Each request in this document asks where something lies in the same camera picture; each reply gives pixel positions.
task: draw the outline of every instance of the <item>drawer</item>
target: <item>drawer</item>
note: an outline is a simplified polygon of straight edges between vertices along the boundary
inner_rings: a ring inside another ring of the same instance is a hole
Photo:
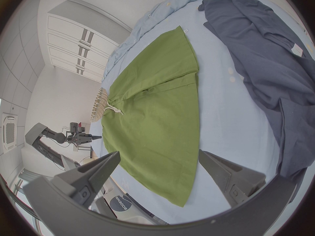
[[[78,69],[74,65],[68,64],[66,62],[63,62],[63,61],[60,61],[60,60],[57,60],[57,59],[54,59],[54,58],[51,58],[51,62],[55,66],[58,66],[58,67],[63,68],[63,69],[66,69],[66,70],[71,71],[73,73],[77,73],[79,75],[82,75],[83,77],[86,77],[86,78],[89,78],[91,80],[94,80],[94,81],[97,81],[97,82],[101,83],[102,77],[100,77],[100,76],[98,76],[96,74],[89,73],[86,70]]]
[[[104,39],[94,31],[89,31],[86,28],[52,16],[48,17],[48,29],[75,38],[83,46],[86,45],[86,47],[95,48],[100,52],[106,53],[108,56],[118,46],[115,42]]]
[[[73,54],[89,59],[90,61],[101,65],[102,67],[105,67],[108,61],[107,57],[104,57],[90,50],[88,47],[85,47],[84,45],[81,44],[79,45],[78,43],[72,42],[60,36],[53,35],[51,33],[48,34],[48,43],[65,49]]]
[[[49,53],[50,53],[50,56],[57,57],[59,59],[63,59],[65,61],[68,61],[68,62],[73,63],[73,64],[81,65],[85,68],[85,70],[88,70],[88,72],[99,74],[100,77],[102,77],[104,74],[104,68],[100,68],[96,65],[93,65],[92,63],[90,63],[88,61],[82,60],[82,59],[75,57],[71,54],[62,52],[62,51],[54,49],[52,47],[49,47]]]

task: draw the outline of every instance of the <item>dark blue garment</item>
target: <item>dark blue garment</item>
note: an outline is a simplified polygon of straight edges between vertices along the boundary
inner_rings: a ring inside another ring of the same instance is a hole
[[[315,159],[315,61],[299,37],[258,0],[203,0],[204,23],[229,49],[280,147],[277,171],[300,184]],[[294,54],[297,44],[302,57]]]

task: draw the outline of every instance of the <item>white drawstring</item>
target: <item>white drawstring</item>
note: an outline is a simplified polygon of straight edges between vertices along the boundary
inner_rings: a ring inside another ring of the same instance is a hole
[[[106,109],[111,109],[111,110],[114,110],[116,113],[121,113],[122,115],[124,115],[124,114],[121,112],[120,109],[115,108],[114,106],[110,105],[110,104],[108,103],[108,101],[107,101],[107,106],[108,106],[108,107],[104,109],[104,112],[105,112]]]

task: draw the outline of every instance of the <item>white cabinet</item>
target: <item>white cabinet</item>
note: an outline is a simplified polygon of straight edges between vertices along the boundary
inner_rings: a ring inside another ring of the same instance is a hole
[[[67,8],[76,6],[71,3],[65,3],[66,5]],[[79,10],[72,7],[73,13],[69,11],[67,14],[64,13],[63,8],[56,8],[54,14],[48,13],[47,17],[47,48],[51,63],[91,80],[101,82],[108,58],[118,44],[88,26],[97,28],[95,20],[88,20],[88,9],[81,8]],[[74,21],[74,17],[77,18],[77,21],[84,22],[84,25]],[[99,15],[99,17],[100,21],[104,20],[101,18],[104,17],[103,15]],[[108,27],[113,29],[114,25],[111,25],[112,22],[108,22],[108,20],[107,18]]]

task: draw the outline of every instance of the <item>green fabric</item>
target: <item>green fabric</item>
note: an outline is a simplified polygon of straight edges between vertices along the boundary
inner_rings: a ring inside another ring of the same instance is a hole
[[[180,26],[160,35],[117,77],[102,117],[107,151],[149,190],[183,207],[199,150],[195,52]]]

